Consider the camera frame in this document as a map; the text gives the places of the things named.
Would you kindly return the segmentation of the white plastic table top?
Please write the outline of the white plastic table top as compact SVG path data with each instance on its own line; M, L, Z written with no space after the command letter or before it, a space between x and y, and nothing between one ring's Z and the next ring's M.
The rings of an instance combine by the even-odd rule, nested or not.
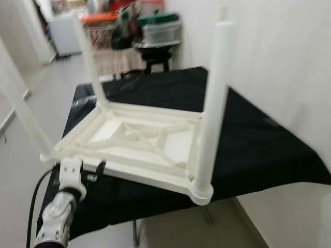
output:
M96 106L54 146L57 158L80 158L93 172L102 159L119 179L192 192L203 113L109 102Z

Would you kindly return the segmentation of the beige table cover cloth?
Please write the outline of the beige table cover cloth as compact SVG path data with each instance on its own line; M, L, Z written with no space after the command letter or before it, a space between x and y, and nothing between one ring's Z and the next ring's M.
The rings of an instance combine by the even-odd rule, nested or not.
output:
M145 69L146 62L134 48L125 50L97 50L93 59L99 76L115 75L133 69Z

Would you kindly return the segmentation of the black stool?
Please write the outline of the black stool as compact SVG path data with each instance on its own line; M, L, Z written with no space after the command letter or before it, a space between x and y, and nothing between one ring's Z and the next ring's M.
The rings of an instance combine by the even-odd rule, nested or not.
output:
M147 59L145 62L143 73L146 75L170 71L170 59Z

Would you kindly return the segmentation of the black tablecloth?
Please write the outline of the black tablecloth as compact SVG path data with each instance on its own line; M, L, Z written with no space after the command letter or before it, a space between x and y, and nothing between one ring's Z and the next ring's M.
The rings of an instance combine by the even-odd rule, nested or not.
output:
M196 67L105 81L102 87L110 101L200 112L205 101L207 78L207 69ZM273 158L310 153L319 156L312 147L284 126L271 126L264 118L271 117L236 90L230 89L218 144L217 165L231 158L265 156L271 161ZM191 201L189 196L182 196ZM71 239L75 239L71 235L73 224L77 221L74 214Z

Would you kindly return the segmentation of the orange lidded storage box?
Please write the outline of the orange lidded storage box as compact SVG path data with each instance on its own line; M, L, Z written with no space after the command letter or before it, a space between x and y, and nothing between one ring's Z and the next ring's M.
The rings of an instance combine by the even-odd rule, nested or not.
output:
M95 50L111 50L114 24L118 14L111 12L86 14L80 18Z

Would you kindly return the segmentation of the white cabinet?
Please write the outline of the white cabinet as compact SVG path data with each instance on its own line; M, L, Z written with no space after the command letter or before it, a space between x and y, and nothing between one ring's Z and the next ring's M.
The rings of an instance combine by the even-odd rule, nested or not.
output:
M73 20L80 21L81 14L68 12L54 16L48 21L50 35L58 56L76 56L81 54Z

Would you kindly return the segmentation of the clear plastic container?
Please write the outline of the clear plastic container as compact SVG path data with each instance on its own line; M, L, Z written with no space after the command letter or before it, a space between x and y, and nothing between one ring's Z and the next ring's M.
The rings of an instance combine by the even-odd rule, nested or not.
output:
M156 45L169 42L180 42L180 22L163 24L145 24L142 26L141 43Z

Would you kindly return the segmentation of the green pot lid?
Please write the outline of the green pot lid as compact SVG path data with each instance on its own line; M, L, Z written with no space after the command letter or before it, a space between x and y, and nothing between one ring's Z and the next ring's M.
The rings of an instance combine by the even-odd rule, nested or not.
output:
M159 25L164 23L179 21L180 17L177 13L156 13L152 15L141 16L137 19L139 26L144 25Z

